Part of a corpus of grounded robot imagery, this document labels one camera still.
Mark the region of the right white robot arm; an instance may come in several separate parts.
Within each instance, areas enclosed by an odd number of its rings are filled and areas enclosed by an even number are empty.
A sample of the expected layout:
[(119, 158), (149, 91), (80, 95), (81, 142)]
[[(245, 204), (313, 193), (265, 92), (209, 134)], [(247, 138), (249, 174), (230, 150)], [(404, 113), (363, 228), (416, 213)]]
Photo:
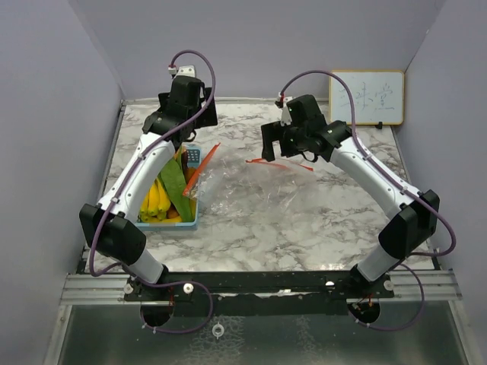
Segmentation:
[(347, 173), (387, 216), (389, 222), (378, 235), (378, 244), (351, 270), (349, 287), (357, 297), (367, 297), (377, 288), (377, 279), (398, 266), (436, 231), (440, 199), (432, 191), (420, 192), (398, 176), (388, 181), (374, 168), (378, 162), (361, 153), (351, 128), (343, 121), (327, 123), (315, 97), (291, 99), (277, 122), (262, 125), (262, 157), (275, 160), (273, 142), (283, 157), (313, 154)]

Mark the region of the blue perforated plastic basket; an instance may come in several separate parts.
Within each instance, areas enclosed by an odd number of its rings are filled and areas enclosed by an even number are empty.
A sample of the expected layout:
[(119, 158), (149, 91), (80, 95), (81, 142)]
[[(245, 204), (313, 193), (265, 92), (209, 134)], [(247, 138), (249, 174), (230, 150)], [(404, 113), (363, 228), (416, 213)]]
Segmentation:
[[(198, 165), (200, 165), (202, 158), (201, 158), (201, 149), (196, 147), (196, 146), (191, 145), (191, 146), (189, 146), (189, 148), (183, 147), (183, 148), (179, 149), (178, 152), (174, 155), (174, 160), (176, 160), (177, 163), (181, 167), (180, 154), (184, 148), (187, 149), (187, 151), (188, 151), (188, 167), (197, 168)], [(161, 185), (164, 187), (163, 183), (160, 180), (159, 175), (158, 175), (157, 179), (159, 180)], [(196, 219), (189, 222), (189, 223), (184, 223), (182, 221), (182, 218), (180, 217), (179, 213), (177, 212), (176, 208), (174, 207), (174, 205), (171, 202), (170, 209), (167, 212), (167, 218), (165, 220), (163, 220), (161, 223), (143, 223), (138, 219), (136, 226), (142, 231), (195, 230), (196, 226), (197, 226), (197, 221), (198, 221), (198, 210), (199, 210), (199, 203), (197, 202)]]

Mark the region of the green leafy vegetable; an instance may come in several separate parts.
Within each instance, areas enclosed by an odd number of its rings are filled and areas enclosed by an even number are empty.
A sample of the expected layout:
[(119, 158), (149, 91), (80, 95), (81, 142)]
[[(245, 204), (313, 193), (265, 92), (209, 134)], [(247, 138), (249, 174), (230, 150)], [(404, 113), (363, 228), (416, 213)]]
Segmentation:
[(186, 180), (180, 165), (171, 158), (159, 173), (167, 195), (184, 223), (194, 220), (189, 199), (183, 194)]

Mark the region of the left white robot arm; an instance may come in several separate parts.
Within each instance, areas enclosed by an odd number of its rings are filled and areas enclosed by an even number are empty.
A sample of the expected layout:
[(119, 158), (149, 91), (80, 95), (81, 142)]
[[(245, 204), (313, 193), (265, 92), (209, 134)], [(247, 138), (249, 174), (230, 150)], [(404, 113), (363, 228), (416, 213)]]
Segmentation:
[(94, 255), (100, 253), (139, 278), (148, 298), (166, 295), (168, 282), (162, 276), (167, 267), (148, 251), (146, 236), (135, 223), (146, 193), (177, 148), (195, 130), (217, 125), (214, 95), (214, 87), (194, 76), (175, 76), (170, 91), (159, 94), (159, 108), (145, 119), (135, 152), (117, 181), (97, 204), (83, 205), (79, 218), (92, 276), (105, 274), (94, 269)]

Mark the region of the yellow banana bunch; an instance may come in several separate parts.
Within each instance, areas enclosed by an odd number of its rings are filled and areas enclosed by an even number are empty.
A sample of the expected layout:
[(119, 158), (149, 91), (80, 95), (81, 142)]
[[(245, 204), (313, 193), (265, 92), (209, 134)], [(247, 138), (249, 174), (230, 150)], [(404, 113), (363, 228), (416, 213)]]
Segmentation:
[(171, 206), (170, 199), (158, 179), (156, 179), (142, 201), (138, 218), (143, 223), (161, 223), (167, 218)]

